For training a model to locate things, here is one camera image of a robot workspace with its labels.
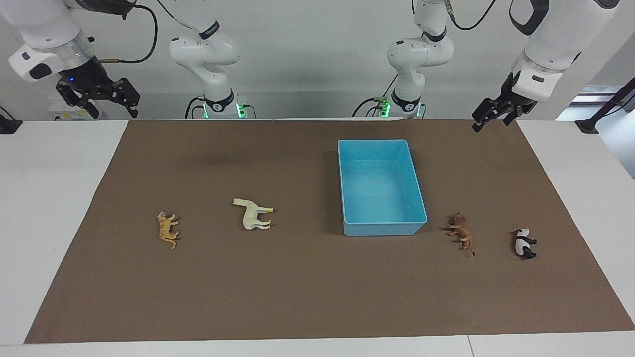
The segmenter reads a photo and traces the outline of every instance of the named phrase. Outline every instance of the white wall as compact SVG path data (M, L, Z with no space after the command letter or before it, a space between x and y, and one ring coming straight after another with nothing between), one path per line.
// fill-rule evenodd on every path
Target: white wall
M635 76L635 33L624 43L589 84L623 86Z
M170 0L166 6L176 10ZM168 43L188 30L167 17L151 0L140 4L159 17L159 45L139 65L106 65L111 79L127 77L142 94L140 119L179 118L187 100L198 92L197 81L175 65ZM511 0L499 0L475 30L451 24L456 45L447 65L425 70L424 100L428 118L468 118L484 97L495 97L526 38L509 21ZM473 24L489 0L459 1L457 20ZM383 0L217 0L223 30L242 47L241 60L227 68L232 86L246 95L261 117L349 116L362 99L381 95L394 69L387 63L391 41L418 36L408 1ZM635 1L623 0L620 12L594 44L562 78L556 93L527 119L554 119L632 34ZM152 40L152 20L133 10L127 21L112 15L77 11L87 36L95 36L99 57L140 58ZM48 95L55 80L27 84L6 59L21 45L16 32L0 20L0 104L24 119L49 119ZM127 114L104 105L111 118Z
M589 119L600 107L600 105L571 106L566 108L556 120ZM635 180L635 111L626 112L620 109L599 121L596 129L602 141Z

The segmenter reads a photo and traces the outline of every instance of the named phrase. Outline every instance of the white horse figurine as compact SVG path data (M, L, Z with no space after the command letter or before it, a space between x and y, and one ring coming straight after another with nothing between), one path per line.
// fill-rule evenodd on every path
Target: white horse figurine
M258 213L269 213L273 212L273 208L264 208L259 207L254 202L248 201L247 199L234 198L234 205L246 207L243 216L243 226L246 229L268 229L271 228L271 221L262 222L258 220Z

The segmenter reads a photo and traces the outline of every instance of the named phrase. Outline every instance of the brown mat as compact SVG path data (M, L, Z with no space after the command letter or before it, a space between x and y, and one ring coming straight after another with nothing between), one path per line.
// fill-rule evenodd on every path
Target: brown mat
M416 235L342 234L341 138L408 140ZM233 198L273 206L273 227L245 231ZM174 250L161 210L180 220ZM458 210L475 257L439 229ZM515 255L520 227L536 259ZM134 121L26 343L630 329L516 124Z

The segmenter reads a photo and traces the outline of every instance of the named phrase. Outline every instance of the table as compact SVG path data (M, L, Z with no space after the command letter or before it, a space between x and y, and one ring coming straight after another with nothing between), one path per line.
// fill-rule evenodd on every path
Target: table
M0 355L630 356L635 349L633 331L22 345L126 124L26 122L16 135L0 138ZM520 126L633 318L635 262L628 223L635 217L635 182L597 135L583 135L573 123L521 121ZM51 212L51 206L58 211Z

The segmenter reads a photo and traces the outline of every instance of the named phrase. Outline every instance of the black band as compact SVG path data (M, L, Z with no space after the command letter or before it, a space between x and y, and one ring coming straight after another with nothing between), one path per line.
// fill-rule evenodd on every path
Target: black band
M201 32L199 36L201 36L202 39L208 39L211 35L214 35L218 29L220 29L220 24L216 21L209 29Z
M421 100L421 96L419 96L416 100L413 100L412 102L409 102L407 100L403 100L403 99L397 97L397 93L395 93L395 91L392 91L391 97L392 97L392 100L395 102L395 104L400 106L402 108L402 110L405 111L405 112L414 111L415 108L417 108L417 104L419 104L419 101Z
M426 37L428 37L428 39L429 39L430 41L432 41L432 42L439 42L439 41L440 41L440 40L442 40L442 39L445 37L445 35L447 35L447 34L448 34L448 27L447 27L447 26L445 27L445 29L443 30L443 32L442 32L440 35L438 35L438 36L432 36L432 35L430 35L429 33L424 32L424 35L425 35Z
M599 7L601 7L602 9L612 9L620 3L620 0L593 0L593 1L598 3Z
M222 112L225 108L234 101L234 91L229 90L229 97L219 100L218 102L214 102L213 100L209 100L205 98L205 103L210 106L210 108L215 112Z
M540 26L542 20L547 16L549 11L549 0L531 0L531 6L533 7L533 13L526 24L521 24L512 16L512 6L514 1L509 6L509 18L512 19L512 23L518 29L518 31L529 36Z

